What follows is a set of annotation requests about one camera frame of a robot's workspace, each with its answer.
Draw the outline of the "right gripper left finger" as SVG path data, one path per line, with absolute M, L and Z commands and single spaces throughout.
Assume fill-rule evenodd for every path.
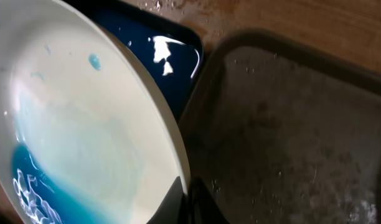
M 180 177 L 174 180 L 147 224 L 187 224 L 187 197 L 182 189 Z

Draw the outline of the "white plate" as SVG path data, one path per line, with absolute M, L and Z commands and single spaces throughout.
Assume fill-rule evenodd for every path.
M 63 1 L 0 1 L 0 183 L 24 223 L 147 223 L 174 180 L 176 120 L 142 63 Z

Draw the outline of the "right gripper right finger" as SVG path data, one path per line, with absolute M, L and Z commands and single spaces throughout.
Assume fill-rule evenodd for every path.
M 229 224 L 200 177 L 190 183 L 189 212 L 192 224 Z

